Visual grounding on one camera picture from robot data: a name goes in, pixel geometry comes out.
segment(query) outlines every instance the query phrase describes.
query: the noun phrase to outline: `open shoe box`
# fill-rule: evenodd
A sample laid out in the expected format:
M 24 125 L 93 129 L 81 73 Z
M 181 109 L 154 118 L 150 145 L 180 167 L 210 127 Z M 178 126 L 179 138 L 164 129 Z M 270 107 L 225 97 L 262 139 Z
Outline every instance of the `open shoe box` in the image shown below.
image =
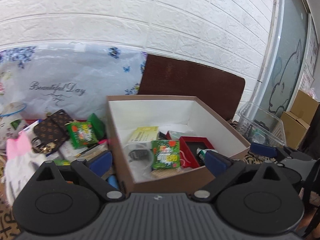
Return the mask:
M 193 131 L 206 137 L 222 155 L 241 159 L 250 143 L 233 129 L 221 116 L 197 97 L 187 96 L 108 96 L 107 133 L 110 139 L 115 170 L 121 190 L 153 193 L 193 193 L 209 183 L 214 176 L 205 166 L 163 179 L 136 182 L 123 153 L 123 146 L 137 127 L 159 126 L 168 130 Z

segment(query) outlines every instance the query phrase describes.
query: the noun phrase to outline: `red box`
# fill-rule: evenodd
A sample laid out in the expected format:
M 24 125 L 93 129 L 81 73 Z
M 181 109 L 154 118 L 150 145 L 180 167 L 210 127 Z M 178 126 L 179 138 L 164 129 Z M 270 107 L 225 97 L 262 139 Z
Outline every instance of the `red box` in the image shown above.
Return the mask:
M 184 168 L 199 168 L 200 164 L 198 163 L 196 157 L 193 155 L 191 149 L 188 144 L 195 143 L 195 147 L 197 143 L 203 143 L 206 149 L 214 149 L 212 144 L 208 141 L 206 137 L 192 137 L 192 136 L 181 136 L 179 139 L 180 142 L 180 159 L 183 160 L 181 166 Z

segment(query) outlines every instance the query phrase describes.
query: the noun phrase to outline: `brown chair backrest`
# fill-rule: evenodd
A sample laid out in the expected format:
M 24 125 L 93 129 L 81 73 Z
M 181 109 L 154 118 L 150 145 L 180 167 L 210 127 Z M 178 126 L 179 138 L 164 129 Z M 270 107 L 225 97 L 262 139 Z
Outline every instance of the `brown chair backrest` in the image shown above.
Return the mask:
M 196 96 L 230 120 L 244 85 L 244 78 L 217 68 L 149 54 L 138 94 Z

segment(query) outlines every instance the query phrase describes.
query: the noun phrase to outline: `green candy pack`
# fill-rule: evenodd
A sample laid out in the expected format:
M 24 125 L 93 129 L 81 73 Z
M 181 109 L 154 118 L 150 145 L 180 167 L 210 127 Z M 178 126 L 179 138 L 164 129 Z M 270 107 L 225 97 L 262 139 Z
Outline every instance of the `green candy pack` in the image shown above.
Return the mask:
M 180 166 L 180 143 L 175 140 L 152 141 L 154 169 L 170 169 Z
M 75 149 L 98 142 L 90 122 L 72 122 L 67 125 L 67 130 Z

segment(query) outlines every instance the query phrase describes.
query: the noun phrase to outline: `cardboard boxes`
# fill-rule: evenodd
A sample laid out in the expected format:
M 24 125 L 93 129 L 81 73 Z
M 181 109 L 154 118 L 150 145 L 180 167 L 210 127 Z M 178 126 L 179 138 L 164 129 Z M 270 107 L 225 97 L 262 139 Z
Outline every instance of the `cardboard boxes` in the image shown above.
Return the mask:
M 283 112 L 281 120 L 287 146 L 298 149 L 305 137 L 319 103 L 308 94 L 298 90 L 290 111 Z
M 205 166 L 181 172 L 168 178 L 137 182 L 129 169 L 123 146 L 137 127 L 158 126 L 159 130 L 186 132 L 206 137 L 221 154 L 243 158 L 250 143 L 221 116 L 196 97 L 186 96 L 108 96 L 107 133 L 110 150 L 121 190 L 153 193 L 193 193 L 209 183 L 214 176 Z

